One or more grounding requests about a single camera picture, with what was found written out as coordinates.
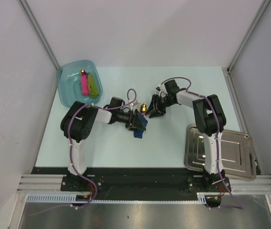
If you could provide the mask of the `dark blue paper napkin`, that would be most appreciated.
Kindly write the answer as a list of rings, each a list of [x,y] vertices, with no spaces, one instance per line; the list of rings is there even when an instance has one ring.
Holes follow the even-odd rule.
[[[136,128],[133,132],[134,138],[142,139],[143,138],[143,133],[146,129],[146,126],[148,124],[148,120],[142,115],[140,112],[137,112],[138,118],[140,121],[140,127]]]

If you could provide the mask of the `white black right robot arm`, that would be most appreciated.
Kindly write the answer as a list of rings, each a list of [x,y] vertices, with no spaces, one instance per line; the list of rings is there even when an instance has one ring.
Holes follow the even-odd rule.
[[[149,118],[161,117],[166,108],[174,105],[185,105],[194,111],[195,125],[202,134],[205,147],[205,164],[202,183],[207,191],[215,191],[224,183],[225,171],[221,158],[221,138],[226,116],[217,95],[209,96],[194,93],[187,88],[180,88],[172,77],[163,81],[152,95],[151,103],[146,111]]]

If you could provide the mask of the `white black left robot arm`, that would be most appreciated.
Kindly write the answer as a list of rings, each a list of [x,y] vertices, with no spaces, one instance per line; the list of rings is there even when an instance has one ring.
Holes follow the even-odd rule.
[[[70,148],[68,171],[74,175],[71,185],[76,190],[84,190],[88,185],[88,179],[83,176],[87,166],[82,148],[95,122],[110,125],[122,123],[135,137],[142,138],[148,124],[147,119],[137,109],[128,107],[125,112],[125,106],[125,102],[117,97],[112,97],[110,103],[103,108],[75,101],[62,119],[60,128],[68,139]]]

